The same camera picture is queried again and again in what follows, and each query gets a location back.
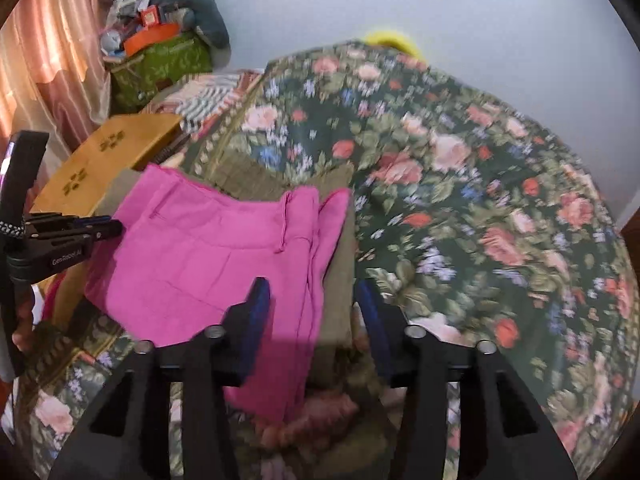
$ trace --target metal screw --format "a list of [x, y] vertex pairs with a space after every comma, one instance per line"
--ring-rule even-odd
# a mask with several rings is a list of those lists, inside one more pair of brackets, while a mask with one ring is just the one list
[[133, 350], [136, 354], [148, 354], [153, 349], [154, 349], [154, 344], [147, 339], [138, 341], [133, 347]]
[[482, 339], [482, 341], [478, 341], [476, 345], [478, 351], [482, 352], [485, 355], [495, 354], [498, 347], [495, 345], [493, 341], [489, 341], [488, 339]]
[[404, 334], [411, 339], [422, 339], [427, 335], [427, 329], [420, 325], [408, 325], [404, 328]]
[[225, 328], [222, 325], [210, 325], [204, 329], [204, 335], [209, 339], [220, 339], [226, 334]]

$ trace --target pink pants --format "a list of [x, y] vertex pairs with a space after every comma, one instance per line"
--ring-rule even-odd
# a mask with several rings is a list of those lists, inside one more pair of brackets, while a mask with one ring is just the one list
[[269, 280], [270, 320], [254, 373], [228, 388], [238, 408], [273, 422], [296, 415], [322, 319], [322, 278], [349, 191], [319, 204], [299, 187], [279, 202], [239, 202], [180, 173], [146, 169], [114, 218], [125, 234], [97, 244], [85, 295], [132, 336], [189, 340]]

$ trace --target window curtain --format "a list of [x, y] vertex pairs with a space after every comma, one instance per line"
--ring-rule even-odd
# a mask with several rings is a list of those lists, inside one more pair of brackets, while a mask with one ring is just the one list
[[20, 0], [0, 30], [0, 154], [21, 129], [50, 133], [46, 183], [108, 117], [98, 37], [113, 0]]

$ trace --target floral blanket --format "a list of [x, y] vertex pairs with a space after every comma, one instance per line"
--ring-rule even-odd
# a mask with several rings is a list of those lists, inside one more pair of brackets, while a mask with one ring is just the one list
[[[375, 278], [387, 301], [443, 340], [494, 340], [580, 478], [593, 471], [633, 406], [640, 302], [607, 207], [555, 134], [417, 59], [351, 42], [272, 62], [194, 141], [182, 168], [213, 182], [229, 149], [299, 183], [352, 164], [357, 275]], [[18, 441], [41, 478], [130, 350], [106, 316], [84, 305], [76, 318], [66, 336], [39, 329], [42, 348], [20, 384]], [[229, 411], [243, 479], [386, 478], [404, 392], [381, 384], [363, 333], [338, 354], [335, 389], [308, 392], [302, 420], [319, 428], [315, 436]], [[456, 384], [449, 396], [453, 480]]]
[[497, 342], [580, 477], [593, 471], [632, 409], [640, 305], [609, 211], [558, 136], [417, 59], [347, 43], [270, 64], [182, 168], [206, 180], [225, 148], [296, 182], [353, 164], [357, 275], [442, 339]]

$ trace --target belt loop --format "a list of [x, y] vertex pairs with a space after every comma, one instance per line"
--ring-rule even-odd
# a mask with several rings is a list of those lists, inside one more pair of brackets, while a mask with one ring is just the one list
[[284, 235], [287, 232], [287, 203], [291, 197], [291, 192], [287, 191], [282, 197], [282, 232], [280, 234], [280, 245], [276, 249], [277, 253], [281, 253], [284, 250]]

